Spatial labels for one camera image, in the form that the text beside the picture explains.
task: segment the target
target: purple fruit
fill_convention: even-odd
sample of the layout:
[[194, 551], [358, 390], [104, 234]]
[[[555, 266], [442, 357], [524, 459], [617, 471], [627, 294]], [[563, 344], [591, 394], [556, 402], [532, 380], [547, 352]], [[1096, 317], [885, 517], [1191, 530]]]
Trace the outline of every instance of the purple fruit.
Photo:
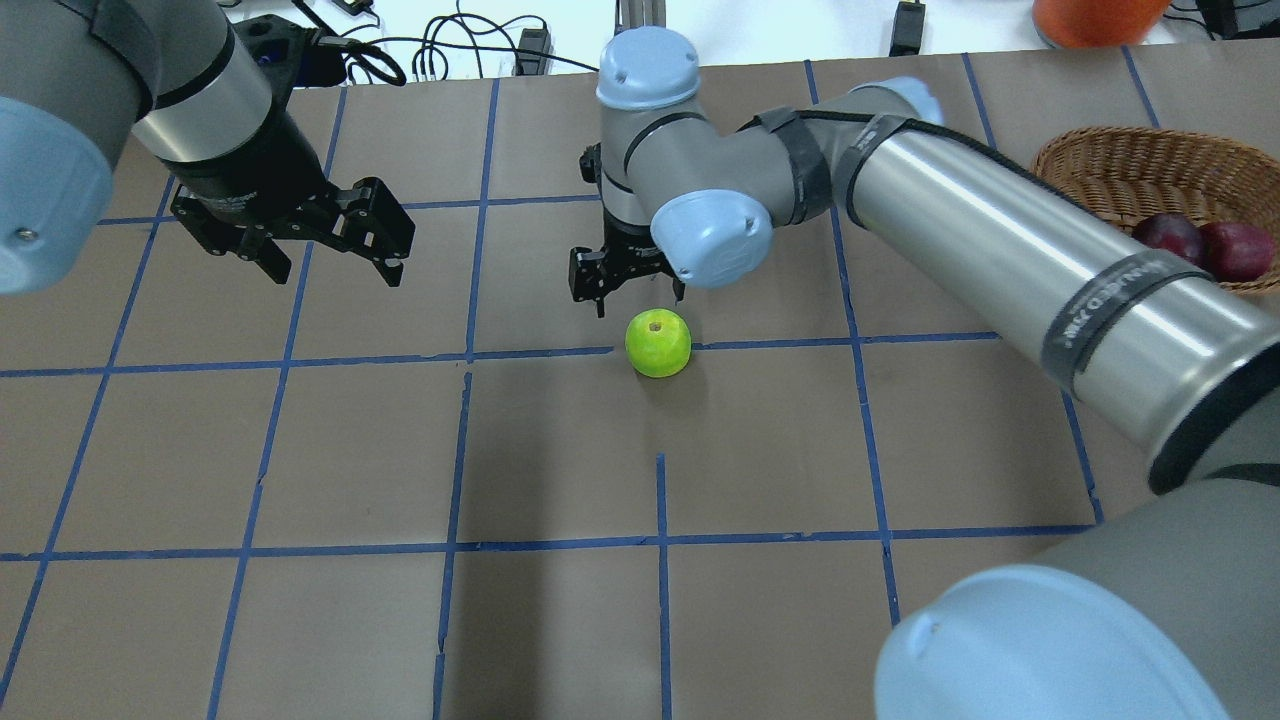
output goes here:
[[1271, 269], [1276, 241], [1267, 231], [1247, 223], [1208, 223], [1201, 225], [1208, 246], [1204, 269], [1219, 282], [1249, 282]]
[[1133, 238], [1147, 247], [1167, 250], [1192, 265], [1204, 266], [1204, 238], [1187, 215], [1157, 213], [1133, 228]]

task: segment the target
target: robotic arm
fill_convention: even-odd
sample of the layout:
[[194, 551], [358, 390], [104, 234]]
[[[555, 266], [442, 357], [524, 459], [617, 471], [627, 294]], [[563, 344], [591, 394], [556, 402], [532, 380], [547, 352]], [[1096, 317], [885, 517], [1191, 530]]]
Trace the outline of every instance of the robotic arm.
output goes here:
[[131, 129], [180, 181], [170, 209], [209, 254], [284, 283], [275, 241], [315, 240], [398, 286], [412, 220], [378, 178], [332, 184], [285, 110], [296, 82], [342, 78], [340, 44], [314, 32], [233, 27], [211, 0], [0, 5], [0, 58], [24, 68], [0, 85], [0, 293], [67, 274]]
[[904, 620], [877, 671], [884, 719], [1280, 716], [1280, 322], [945, 131], [919, 81], [762, 113], [719, 137], [692, 46], [614, 37], [596, 97], [604, 246], [570, 252], [575, 300], [654, 273], [718, 287], [776, 225], [833, 204], [980, 313], [1148, 452], [1166, 497]]

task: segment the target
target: blue joint cap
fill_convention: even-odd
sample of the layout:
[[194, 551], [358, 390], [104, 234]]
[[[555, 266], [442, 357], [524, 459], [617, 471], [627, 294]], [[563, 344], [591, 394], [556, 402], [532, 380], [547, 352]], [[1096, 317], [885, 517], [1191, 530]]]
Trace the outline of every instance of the blue joint cap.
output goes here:
[[639, 27], [604, 46], [595, 96], [614, 110], [653, 110], [689, 100], [700, 82], [698, 51], [685, 36]]
[[773, 242], [769, 211], [733, 190], [696, 190], [668, 200], [654, 213], [650, 232], [677, 278], [708, 288], [754, 270]]
[[946, 122], [942, 115], [942, 104], [938, 102], [938, 99], [934, 97], [932, 92], [929, 92], [929, 85], [920, 78], [899, 76], [882, 79], [879, 82], [867, 82], [859, 85], [854, 90], [850, 90], [850, 92], [856, 91], [859, 87], [879, 87], [888, 90], [909, 102], [911, 108], [915, 109], [915, 115], [922, 120], [936, 126], [941, 126]]
[[61, 279], [111, 199], [111, 167], [61, 118], [0, 97], [0, 295]]

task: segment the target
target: wicker basket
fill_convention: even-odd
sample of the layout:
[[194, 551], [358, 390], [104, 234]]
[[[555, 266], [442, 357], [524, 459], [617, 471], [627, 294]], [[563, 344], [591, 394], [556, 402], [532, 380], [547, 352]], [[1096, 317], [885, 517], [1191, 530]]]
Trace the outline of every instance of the wicker basket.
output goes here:
[[[1124, 232], [1156, 213], [1181, 213], [1197, 225], [1249, 223], [1280, 243], [1280, 163], [1234, 140], [1088, 127], [1051, 140], [1032, 172]], [[1267, 274], [1221, 286], [1238, 295], [1280, 291], [1280, 247]]]

